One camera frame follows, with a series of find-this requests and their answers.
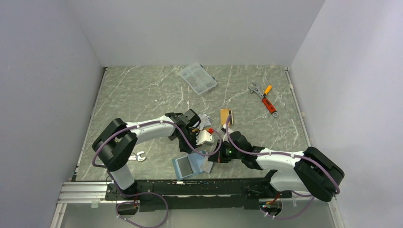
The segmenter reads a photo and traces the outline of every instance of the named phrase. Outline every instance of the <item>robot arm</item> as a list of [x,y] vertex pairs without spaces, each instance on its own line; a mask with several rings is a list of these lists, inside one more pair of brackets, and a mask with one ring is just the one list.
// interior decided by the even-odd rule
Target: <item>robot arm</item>
[[167,113],[157,119],[136,123],[125,123],[122,119],[117,118],[94,141],[92,148],[94,151],[97,151],[111,135],[125,128],[139,126],[130,131],[124,131],[116,139],[110,140],[98,154],[108,172],[125,194],[134,194],[137,192],[137,183],[127,166],[127,161],[136,145],[164,136],[171,140],[178,137],[180,151],[192,152],[179,131],[172,124],[166,122],[177,125],[186,136],[187,141],[194,148],[196,147],[196,133],[192,131],[192,128],[200,122],[200,118],[192,109],[184,114]]
[[[97,151],[104,142],[113,134],[122,131],[116,136],[117,139],[110,140],[99,152],[98,156],[104,163],[108,172],[123,190],[125,194],[137,192],[137,182],[132,176],[126,163],[135,145],[158,137],[169,137],[173,140],[179,139],[179,149],[182,152],[191,153],[192,149],[186,141],[195,148],[196,133],[192,128],[200,121],[198,115],[192,110],[184,114],[168,113],[160,118],[136,123],[124,123],[120,118],[114,119],[92,145]],[[268,148],[252,146],[240,132],[229,131],[232,142],[237,148],[244,152],[261,153],[262,155],[250,155],[241,152],[228,141],[218,143],[218,152],[209,157],[209,161],[227,163],[232,159],[240,159],[250,169],[269,170],[262,181],[262,188],[268,195],[276,195],[285,190],[307,191],[322,201],[330,201],[336,193],[336,188],[330,179],[313,163],[301,158],[291,158],[278,154],[264,155],[274,152]],[[323,153],[314,147],[308,147],[305,151],[284,152],[287,154],[308,157],[325,168],[326,172],[340,184],[344,177],[343,171],[329,160]]]
[[329,202],[334,197],[336,187],[325,173],[315,164],[300,158],[306,157],[319,163],[339,185],[344,177],[344,172],[317,148],[308,147],[305,151],[298,152],[273,151],[260,146],[252,146],[240,132],[233,132],[228,128],[227,130],[238,149],[254,155],[241,152],[232,143],[225,141],[219,153],[209,157],[209,161],[228,163],[232,159],[240,159],[250,169],[269,170],[261,186],[269,195],[293,190],[310,192],[325,202]]

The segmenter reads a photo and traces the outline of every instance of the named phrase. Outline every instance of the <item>gray marble floor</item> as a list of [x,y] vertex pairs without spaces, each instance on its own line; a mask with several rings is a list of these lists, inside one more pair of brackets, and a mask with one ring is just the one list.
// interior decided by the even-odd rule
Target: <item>gray marble floor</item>
[[[204,66],[217,80],[217,87],[198,96],[179,77],[185,66],[119,66],[109,67],[105,74],[93,121],[79,164],[78,181],[99,181],[105,170],[91,165],[94,151],[91,144],[114,118],[138,122],[160,117],[168,112],[185,112],[192,108],[208,114],[215,129],[220,126],[220,109],[233,111],[235,131],[240,131],[252,145],[273,150],[300,151],[307,148],[301,122],[281,66]],[[259,82],[264,90],[273,88],[267,98],[277,109],[274,118],[248,84]],[[134,148],[145,151],[144,162],[129,161],[136,179],[175,179],[172,159],[184,155],[178,141],[157,138]],[[194,178],[264,177],[267,171],[251,170],[239,160],[214,164],[210,174]]]

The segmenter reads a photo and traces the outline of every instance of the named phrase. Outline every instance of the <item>small box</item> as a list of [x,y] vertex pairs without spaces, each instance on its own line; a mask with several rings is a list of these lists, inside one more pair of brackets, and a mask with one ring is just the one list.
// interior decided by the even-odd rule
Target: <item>small box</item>
[[188,66],[181,70],[179,75],[190,85],[197,95],[201,95],[217,85],[215,79],[200,64]]

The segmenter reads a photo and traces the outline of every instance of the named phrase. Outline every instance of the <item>wrench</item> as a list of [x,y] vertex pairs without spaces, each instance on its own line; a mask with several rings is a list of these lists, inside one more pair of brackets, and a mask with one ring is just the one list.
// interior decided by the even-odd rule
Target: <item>wrench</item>
[[255,83],[252,81],[252,83],[248,86],[248,88],[251,90],[250,93],[255,92],[261,98],[262,102],[264,103],[268,111],[273,115],[273,117],[278,117],[278,113],[274,108],[273,104],[260,91],[259,83]]
[[141,154],[143,154],[144,151],[140,151],[138,153],[136,153],[135,155],[132,155],[129,157],[129,160],[134,160],[134,161],[138,161],[138,162],[142,162],[146,159],[146,157],[142,158],[140,157]]

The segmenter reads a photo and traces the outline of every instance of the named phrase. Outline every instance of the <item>gray wall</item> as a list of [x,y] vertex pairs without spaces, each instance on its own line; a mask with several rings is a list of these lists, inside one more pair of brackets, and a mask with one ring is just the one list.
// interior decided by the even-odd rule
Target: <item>gray wall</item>
[[291,65],[313,145],[345,171],[346,227],[403,227],[402,9],[326,0]]
[[103,66],[289,66],[325,0],[67,0]]
[[49,227],[102,68],[64,0],[0,2],[0,227]]

